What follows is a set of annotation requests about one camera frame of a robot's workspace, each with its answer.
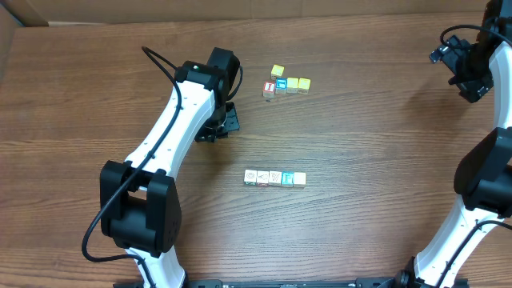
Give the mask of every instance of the wooden tabletop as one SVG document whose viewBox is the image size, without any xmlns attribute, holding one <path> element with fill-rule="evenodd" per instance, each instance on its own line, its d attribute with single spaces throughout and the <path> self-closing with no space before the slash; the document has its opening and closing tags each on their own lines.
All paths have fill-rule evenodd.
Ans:
<svg viewBox="0 0 512 288">
<path fill-rule="evenodd" d="M 23 28 L 0 93 L 0 285 L 110 287 L 131 260 L 88 262 L 100 169 L 148 134 L 172 90 L 141 52 L 177 65 L 216 46 L 244 67 L 241 130 L 194 143 L 178 175 L 178 259 L 192 279 L 394 276 L 455 198 L 457 164 L 490 131 L 493 94 L 469 104 L 428 54 L 440 32 L 482 14 L 416 14 Z M 459 35 L 473 42 L 475 33 Z M 273 64 L 309 95 L 265 102 Z M 308 174 L 307 187 L 242 184 L 245 169 Z M 99 229 L 98 256 L 122 253 Z M 459 274 L 510 286 L 510 232 L 494 230 Z"/>
</svg>

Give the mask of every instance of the block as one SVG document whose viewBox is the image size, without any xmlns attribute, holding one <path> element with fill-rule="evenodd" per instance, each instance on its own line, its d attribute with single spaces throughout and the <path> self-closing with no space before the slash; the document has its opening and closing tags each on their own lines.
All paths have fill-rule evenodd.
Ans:
<svg viewBox="0 0 512 288">
<path fill-rule="evenodd" d="M 258 171 L 258 178 L 256 179 L 258 186 L 269 185 L 269 171 Z"/>
<path fill-rule="evenodd" d="M 293 187 L 294 186 L 294 172 L 282 172 L 281 186 Z"/>
<path fill-rule="evenodd" d="M 286 79 L 277 78 L 275 80 L 275 93 L 286 94 Z"/>
<path fill-rule="evenodd" d="M 285 67 L 274 65 L 272 67 L 272 72 L 270 72 L 270 79 L 275 80 L 282 76 L 282 74 L 285 72 Z"/>
<path fill-rule="evenodd" d="M 280 186 L 281 185 L 282 173 L 277 171 L 269 172 L 269 185 Z"/>
<path fill-rule="evenodd" d="M 247 185 L 256 185 L 256 175 L 258 172 L 256 170 L 246 170 L 246 174 L 244 176 L 243 181 Z"/>
<path fill-rule="evenodd" d="M 298 78 L 288 77 L 286 80 L 286 92 L 297 93 L 298 92 Z"/>
<path fill-rule="evenodd" d="M 300 78 L 298 80 L 298 92 L 300 94 L 308 94 L 310 92 L 311 80 L 308 78 Z"/>
<path fill-rule="evenodd" d="M 265 82 L 263 86 L 263 96 L 267 98 L 275 97 L 275 83 L 274 82 Z"/>
<path fill-rule="evenodd" d="M 306 187 L 306 173 L 294 173 L 294 187 Z"/>
</svg>

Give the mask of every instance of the black cable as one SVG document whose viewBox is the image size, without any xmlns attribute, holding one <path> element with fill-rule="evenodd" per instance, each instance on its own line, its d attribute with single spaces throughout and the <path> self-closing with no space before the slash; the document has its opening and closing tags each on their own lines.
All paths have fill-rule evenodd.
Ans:
<svg viewBox="0 0 512 288">
<path fill-rule="evenodd" d="M 482 221 L 482 222 L 478 223 L 475 227 L 473 227 L 471 232 L 468 233 L 468 235 L 466 236 L 466 239 L 464 239 L 464 241 L 461 243 L 461 245 L 455 251 L 454 255 L 451 257 L 451 259 L 446 264 L 446 267 L 445 267 L 444 271 L 442 272 L 441 277 L 438 280 L 438 284 L 435 286 L 435 288 L 441 288 L 441 284 L 445 280 L 445 277 L 448 274 L 448 271 L 450 271 L 451 266 L 454 264 L 455 259 L 457 258 L 457 256 L 462 252 L 462 250 L 467 245 L 467 243 L 471 240 L 473 235 L 478 230 L 480 230 L 482 228 L 482 226 L 487 225 L 487 224 L 495 224 L 495 225 L 507 228 L 508 230 L 512 230 L 512 226 L 511 225 L 505 224 L 505 223 L 500 222 L 500 221 L 487 220 L 487 221 Z"/>
<path fill-rule="evenodd" d="M 492 31 L 491 29 L 487 29 L 487 28 L 484 28 L 482 26 L 467 25 L 467 24 L 452 26 L 452 27 L 444 30 L 441 33 L 441 36 L 439 36 L 439 39 L 441 40 L 441 44 L 443 44 L 444 46 L 446 46 L 448 48 L 451 48 L 451 49 L 463 49 L 463 50 L 468 49 L 469 47 L 455 46 L 455 45 L 451 45 L 447 41 L 445 41 L 445 35 L 446 34 L 448 34 L 449 32 L 451 32 L 453 30 L 458 30 L 458 29 L 473 29 L 473 30 L 479 30 L 479 31 L 487 32 L 489 34 L 492 34 L 492 35 L 500 38 L 501 40 L 505 41 L 508 45 L 512 46 L 512 41 L 511 40 L 509 40 L 507 37 L 501 35 L 500 33 L 496 32 L 496 31 Z"/>
<path fill-rule="evenodd" d="M 240 65 L 239 69 L 240 69 L 240 79 L 238 80 L 238 85 L 236 86 L 236 88 L 234 88 L 233 92 L 228 95 L 227 101 L 233 99 L 233 97 L 238 92 L 238 88 L 240 88 L 240 84 L 242 84 L 242 79 L 243 79 L 243 68 L 242 68 L 242 65 Z"/>
<path fill-rule="evenodd" d="M 174 78 L 170 75 L 169 71 L 167 71 L 167 69 L 164 68 L 162 66 L 162 64 L 160 64 L 157 61 L 157 59 L 155 59 L 152 56 L 152 54 L 154 56 L 160 58 L 162 61 L 164 61 L 165 63 L 167 63 L 169 66 L 173 67 L 174 69 L 176 69 L 176 66 L 173 65 L 171 62 L 169 62 L 164 57 L 160 56 L 159 54 L 157 54 L 156 52 L 152 51 L 151 49 L 149 49 L 147 47 L 143 46 L 142 47 L 142 51 L 144 51 L 144 53 L 147 55 L 147 57 L 149 57 L 151 59 L 151 61 L 153 61 L 153 63 L 156 64 L 156 66 L 158 66 L 158 68 L 160 68 L 160 70 L 173 83 L 173 86 L 176 89 L 176 94 L 178 95 L 178 104 L 176 105 L 176 111 L 174 112 L 174 115 L 173 115 L 172 119 L 170 120 L 169 125 L 167 125 L 167 128 L 163 131 L 162 135 L 156 141 L 156 143 L 154 144 L 153 148 L 151 148 L 150 152 L 148 152 L 148 154 L 144 158 L 144 160 L 142 160 L 141 164 L 139 166 L 137 166 L 137 168 L 135 168 L 134 172 L 128 177 L 127 180 L 124 181 L 123 184 L 120 185 L 120 187 L 114 192 L 114 194 L 109 199 L 109 201 L 107 201 L 105 203 L 105 205 L 100 209 L 100 211 L 98 212 L 96 217 L 94 217 L 94 220 L 89 225 L 89 228 L 87 229 L 85 235 L 83 236 L 83 240 L 82 240 L 82 254 L 83 254 L 83 256 L 87 260 L 89 260 L 91 262 L 108 262 L 108 261 L 114 261 L 114 260 L 119 260 L 119 259 L 127 259 L 127 258 L 131 258 L 131 259 L 137 260 L 138 264 L 142 265 L 142 268 L 144 269 L 144 273 L 146 274 L 147 281 L 150 283 L 150 287 L 151 288 L 155 288 L 156 284 L 154 283 L 154 281 L 153 281 L 153 279 L 151 277 L 151 274 L 150 274 L 150 271 L 149 271 L 149 269 L 147 267 L 146 261 L 141 256 L 139 256 L 139 255 L 132 255 L 132 254 L 120 254 L 120 255 L 115 255 L 115 256 L 96 258 L 96 257 L 90 255 L 89 252 L 87 252 L 87 243 L 89 241 L 89 237 L 92 234 L 92 232 L 93 232 L 94 228 L 96 227 L 96 225 L 99 223 L 99 220 L 102 218 L 104 213 L 109 209 L 109 207 L 112 205 L 114 200 L 116 198 L 118 198 L 119 195 L 121 195 L 121 193 L 124 192 L 128 188 L 128 186 L 132 183 L 132 181 L 135 179 L 137 174 L 139 174 L 142 171 L 142 168 L 144 168 L 144 166 L 148 163 L 148 161 L 151 160 L 151 158 L 153 157 L 154 153 L 156 152 L 156 150 L 158 149 L 160 144 L 162 144 L 163 140 L 168 135 L 170 129 L 173 126 L 173 124 L 176 122 L 176 118 L 178 117 L 179 111 L 181 110 L 180 108 L 182 106 L 182 92 L 180 91 L 180 89 L 178 87 L 178 84 L 176 83 Z"/>
</svg>

